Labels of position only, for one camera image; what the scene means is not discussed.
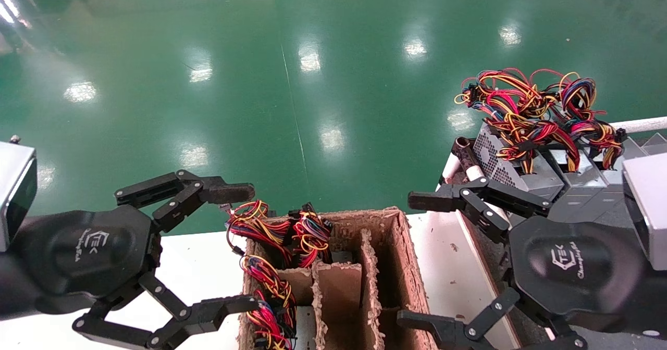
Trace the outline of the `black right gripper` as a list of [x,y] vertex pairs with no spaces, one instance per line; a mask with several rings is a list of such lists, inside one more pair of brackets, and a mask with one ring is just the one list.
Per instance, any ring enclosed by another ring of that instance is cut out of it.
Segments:
[[[631,229],[553,222],[543,218],[552,202],[488,178],[444,184],[435,192],[411,191],[408,207],[439,213],[460,211],[488,239],[508,243],[512,284],[519,290],[505,289],[469,324],[411,310],[398,312],[398,326],[430,333],[439,349],[493,349],[486,339],[488,331],[512,309],[525,310],[528,298],[552,315],[619,314],[647,269],[647,259]],[[527,220],[510,230],[510,223],[492,207]],[[554,338],[526,349],[588,348],[586,340],[560,317],[537,314],[531,319],[546,324]]]

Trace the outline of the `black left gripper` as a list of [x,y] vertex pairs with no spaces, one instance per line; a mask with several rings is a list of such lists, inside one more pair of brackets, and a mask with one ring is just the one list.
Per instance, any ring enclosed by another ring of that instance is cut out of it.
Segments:
[[[202,205],[245,203],[254,196],[249,182],[177,170],[117,190],[121,207],[110,211],[29,217],[14,238],[14,314],[91,307],[72,329],[90,341],[128,349],[176,349],[191,336],[217,332],[227,316],[257,310],[259,301],[236,295],[186,305],[153,274],[162,253],[158,233],[169,233]],[[137,210],[155,203],[162,205],[152,219]],[[171,315],[164,326],[151,332],[106,320],[143,291]]]

